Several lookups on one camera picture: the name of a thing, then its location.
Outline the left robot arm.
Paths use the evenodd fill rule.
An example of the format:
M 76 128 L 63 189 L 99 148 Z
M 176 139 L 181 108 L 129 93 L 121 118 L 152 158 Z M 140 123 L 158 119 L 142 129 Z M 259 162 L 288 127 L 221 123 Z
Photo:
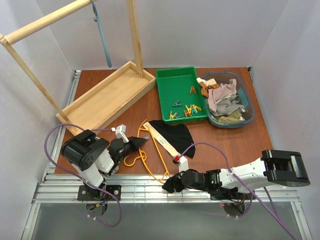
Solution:
M 60 154 L 78 171 L 80 177 L 95 187 L 100 187 L 104 176 L 110 177 L 129 154 L 136 152 L 147 141 L 141 137 L 127 137 L 126 126 L 111 129 L 116 138 L 107 141 L 92 130 L 84 130 L 64 143 Z

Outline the black underwear beige waistband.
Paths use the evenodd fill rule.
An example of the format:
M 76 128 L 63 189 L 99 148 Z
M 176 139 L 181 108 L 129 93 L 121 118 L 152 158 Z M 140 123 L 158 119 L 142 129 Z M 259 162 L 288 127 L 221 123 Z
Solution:
M 179 153 L 182 153 L 187 147 L 194 144 L 194 140 L 188 127 L 182 123 L 178 125 L 169 125 L 163 120 L 151 120 L 148 123 Z

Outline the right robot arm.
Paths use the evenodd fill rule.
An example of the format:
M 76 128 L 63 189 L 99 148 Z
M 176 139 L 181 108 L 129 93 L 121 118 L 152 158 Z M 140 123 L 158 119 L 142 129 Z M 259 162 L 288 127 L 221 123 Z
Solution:
M 271 185 L 285 187 L 309 186 L 310 180 L 302 159 L 296 151 L 268 149 L 255 161 L 233 167 L 200 173 L 187 169 L 168 178 L 162 189 L 168 193 L 194 189 L 212 196 L 249 194 L 251 190 Z

